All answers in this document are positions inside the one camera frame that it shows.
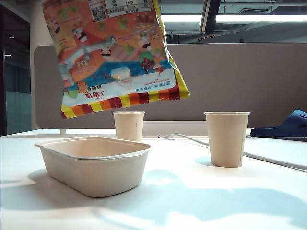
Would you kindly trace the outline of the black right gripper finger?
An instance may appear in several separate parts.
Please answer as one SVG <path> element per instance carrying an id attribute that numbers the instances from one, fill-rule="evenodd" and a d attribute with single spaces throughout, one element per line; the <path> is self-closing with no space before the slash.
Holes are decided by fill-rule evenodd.
<path id="1" fill-rule="evenodd" d="M 213 33 L 216 25 L 216 16 L 220 7 L 220 0 L 205 0 L 201 15 L 200 32 Z"/>

